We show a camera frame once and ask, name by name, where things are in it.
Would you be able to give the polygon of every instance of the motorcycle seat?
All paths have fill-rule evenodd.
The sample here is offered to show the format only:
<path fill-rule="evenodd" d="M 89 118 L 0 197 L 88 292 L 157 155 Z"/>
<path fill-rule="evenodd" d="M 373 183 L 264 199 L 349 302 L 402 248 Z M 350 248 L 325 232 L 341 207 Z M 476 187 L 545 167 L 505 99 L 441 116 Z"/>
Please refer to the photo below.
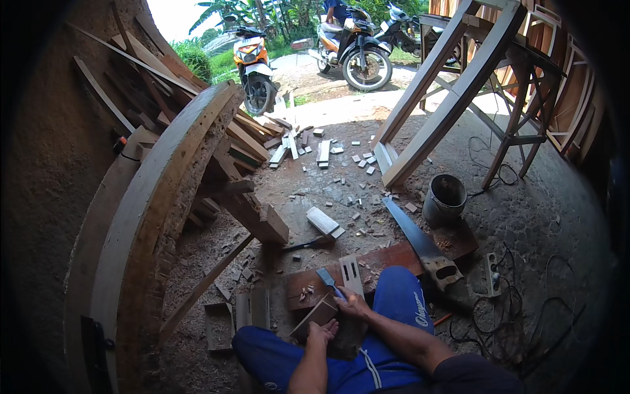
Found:
<path fill-rule="evenodd" d="M 332 23 L 322 23 L 321 29 L 327 33 L 339 34 L 343 31 L 343 27 L 339 27 L 337 25 L 333 25 Z"/>

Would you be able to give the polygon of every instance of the man's hand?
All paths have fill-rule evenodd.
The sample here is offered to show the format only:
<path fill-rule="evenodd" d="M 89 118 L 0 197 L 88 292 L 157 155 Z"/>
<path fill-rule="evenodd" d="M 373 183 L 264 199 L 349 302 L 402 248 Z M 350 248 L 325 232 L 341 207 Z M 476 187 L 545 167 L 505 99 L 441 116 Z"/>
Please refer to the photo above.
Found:
<path fill-rule="evenodd" d="M 323 326 L 319 326 L 315 322 L 309 322 L 309 336 L 307 340 L 322 340 L 324 345 L 328 345 L 328 342 L 335 338 L 337 330 L 339 330 L 339 322 L 336 319 L 332 319 Z"/>
<path fill-rule="evenodd" d="M 339 297 L 333 297 L 342 312 L 361 320 L 367 320 L 370 314 L 374 313 L 367 305 L 363 297 L 343 286 L 337 286 L 337 288 L 341 290 L 348 300 L 346 302 Z"/>

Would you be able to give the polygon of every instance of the person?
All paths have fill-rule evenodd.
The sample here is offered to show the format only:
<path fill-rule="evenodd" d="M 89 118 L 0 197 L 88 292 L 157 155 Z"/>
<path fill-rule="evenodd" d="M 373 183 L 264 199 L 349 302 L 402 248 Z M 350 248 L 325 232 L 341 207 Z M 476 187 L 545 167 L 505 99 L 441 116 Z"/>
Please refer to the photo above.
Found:
<path fill-rule="evenodd" d="M 347 4 L 344 3 L 343 0 L 324 0 L 324 9 L 328 10 L 326 22 L 333 23 L 334 16 L 343 26 L 344 22 L 346 22 L 346 18 L 351 17 L 347 7 Z"/>
<path fill-rule="evenodd" d="M 335 298 L 342 313 L 369 327 L 352 361 L 326 357 L 339 323 L 311 322 L 305 348 L 254 326 L 232 341 L 243 368 L 267 390 L 282 393 L 519 393 L 520 380 L 478 354 L 456 355 L 433 336 L 418 279 L 404 267 L 382 271 L 373 309 L 349 289 Z"/>

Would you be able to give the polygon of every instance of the drawstring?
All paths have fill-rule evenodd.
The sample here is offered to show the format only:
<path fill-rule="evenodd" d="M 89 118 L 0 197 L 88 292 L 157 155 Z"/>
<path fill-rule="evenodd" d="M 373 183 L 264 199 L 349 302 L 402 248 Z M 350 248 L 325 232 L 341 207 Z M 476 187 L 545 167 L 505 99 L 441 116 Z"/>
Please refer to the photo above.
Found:
<path fill-rule="evenodd" d="M 363 350 L 362 347 L 359 347 L 358 351 L 363 353 L 363 356 L 365 358 L 365 365 L 367 366 L 367 369 L 369 369 L 370 372 L 372 373 L 372 379 L 374 379 L 374 386 L 376 388 L 382 388 L 383 385 L 381 383 L 381 376 L 379 375 L 379 372 L 376 370 L 376 366 L 372 362 L 372 359 L 370 358 L 370 356 L 367 355 L 367 350 Z"/>

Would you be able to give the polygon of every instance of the blue shirt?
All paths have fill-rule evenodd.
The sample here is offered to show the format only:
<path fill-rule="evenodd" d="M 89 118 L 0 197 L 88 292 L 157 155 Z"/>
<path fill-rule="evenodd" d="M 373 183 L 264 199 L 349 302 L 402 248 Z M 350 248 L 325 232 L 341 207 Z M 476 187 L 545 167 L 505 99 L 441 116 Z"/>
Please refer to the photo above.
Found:
<path fill-rule="evenodd" d="M 335 7 L 333 10 L 333 16 L 339 20 L 341 25 L 343 26 L 344 22 L 346 22 L 346 18 L 350 18 L 350 12 L 346 9 L 347 5 L 343 2 L 343 0 L 324 0 L 324 8 L 326 12 L 330 7 Z"/>

